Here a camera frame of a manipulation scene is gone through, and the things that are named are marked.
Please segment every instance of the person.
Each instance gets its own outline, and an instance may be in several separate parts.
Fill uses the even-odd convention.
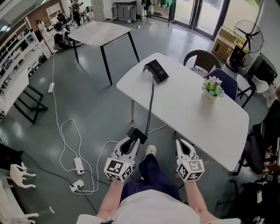
[[[41,20],[37,20],[36,23],[37,23],[38,29],[41,32],[41,34],[44,37],[44,39],[46,41],[49,41],[51,38],[49,36],[49,33],[47,32],[46,24],[43,21],[41,21]]]
[[[185,182],[189,205],[181,202],[178,187],[165,176],[149,146],[139,164],[142,179],[125,186],[113,180],[96,216],[80,215],[77,224],[240,224],[220,220],[208,210],[196,181]]]
[[[70,34],[69,31],[65,31],[64,28],[62,28],[61,22],[56,22],[54,24],[54,29],[57,31],[57,33],[54,35],[54,46],[53,49],[55,50],[63,50],[69,47],[73,47],[73,41],[68,38],[68,35]],[[82,43],[76,41],[76,46],[80,46]]]
[[[72,3],[73,8],[73,18],[76,21],[77,25],[81,25],[80,21],[80,6],[83,4],[83,2],[79,3],[78,0],[74,0]]]

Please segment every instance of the white shoe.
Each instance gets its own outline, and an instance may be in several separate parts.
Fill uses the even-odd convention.
[[[157,153],[157,148],[154,145],[149,145],[146,150],[146,156],[148,154],[153,154],[154,156],[156,156],[156,153]]]

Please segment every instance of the black bag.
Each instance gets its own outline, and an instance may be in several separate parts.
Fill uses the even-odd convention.
[[[23,151],[16,151],[3,144],[0,144],[0,168],[10,170],[11,164],[21,166],[21,155]]]

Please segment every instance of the white table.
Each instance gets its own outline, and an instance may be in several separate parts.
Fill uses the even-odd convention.
[[[152,74],[144,65],[156,59],[169,78],[154,85],[152,113],[195,144],[227,170],[233,171],[244,149],[248,114],[227,95],[211,104],[202,99],[203,78],[159,53],[134,66],[117,88],[149,110]]]
[[[139,62],[139,57],[134,45],[134,42],[132,40],[132,36],[130,34],[131,28],[113,24],[113,23],[106,23],[106,22],[90,22],[77,30],[72,31],[68,36],[76,41],[79,41],[81,43],[89,44],[95,47],[100,47],[103,61],[105,64],[105,68],[107,71],[107,75],[110,81],[110,84],[112,85],[112,79],[109,71],[109,67],[107,64],[106,55],[104,52],[104,46],[109,44],[110,42],[116,40],[117,38],[124,36],[125,34],[128,34],[131,45],[133,47],[135,56]],[[79,63],[77,49],[75,45],[75,41],[73,41],[74,44],[74,51],[76,55],[77,62]]]

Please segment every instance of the glass door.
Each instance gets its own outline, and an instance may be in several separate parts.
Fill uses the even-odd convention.
[[[224,22],[230,0],[176,0],[173,20],[210,39]]]

